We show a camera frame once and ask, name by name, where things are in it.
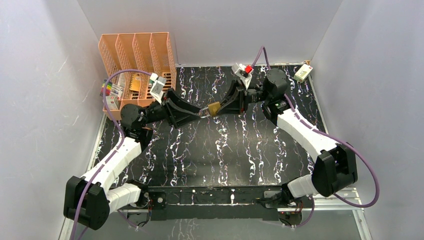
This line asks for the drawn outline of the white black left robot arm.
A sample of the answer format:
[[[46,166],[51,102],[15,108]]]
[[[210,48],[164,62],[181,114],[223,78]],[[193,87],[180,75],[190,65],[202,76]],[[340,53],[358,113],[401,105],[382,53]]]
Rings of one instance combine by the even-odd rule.
[[[151,206],[148,187],[130,180],[111,188],[121,172],[149,146],[153,129],[147,125],[166,120],[177,129],[202,117],[202,108],[195,106],[170,88],[162,98],[149,106],[126,104],[120,110],[122,138],[92,169],[81,177],[72,176],[65,186],[63,215],[75,223],[98,230],[109,215],[132,205],[144,209]]]

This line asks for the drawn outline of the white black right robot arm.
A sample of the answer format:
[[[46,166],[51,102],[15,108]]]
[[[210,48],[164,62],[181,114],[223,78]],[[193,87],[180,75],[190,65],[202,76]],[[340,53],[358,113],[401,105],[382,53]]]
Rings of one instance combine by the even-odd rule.
[[[300,144],[314,162],[311,174],[297,177],[282,185],[281,199],[295,207],[303,196],[320,194],[329,197],[358,180],[356,155],[349,145],[320,134],[287,97],[286,74],[272,68],[263,83],[251,86],[253,68],[236,64],[236,79],[220,101],[216,115],[240,115],[249,104],[261,103],[262,112],[276,127]]]

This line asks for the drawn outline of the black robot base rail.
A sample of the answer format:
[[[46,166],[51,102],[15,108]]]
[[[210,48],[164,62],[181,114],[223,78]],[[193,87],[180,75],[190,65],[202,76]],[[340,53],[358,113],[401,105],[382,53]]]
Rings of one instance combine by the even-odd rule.
[[[128,213],[151,212],[152,221],[178,219],[302,219],[312,207],[306,196],[289,199],[279,185],[150,186],[141,206],[124,206]]]

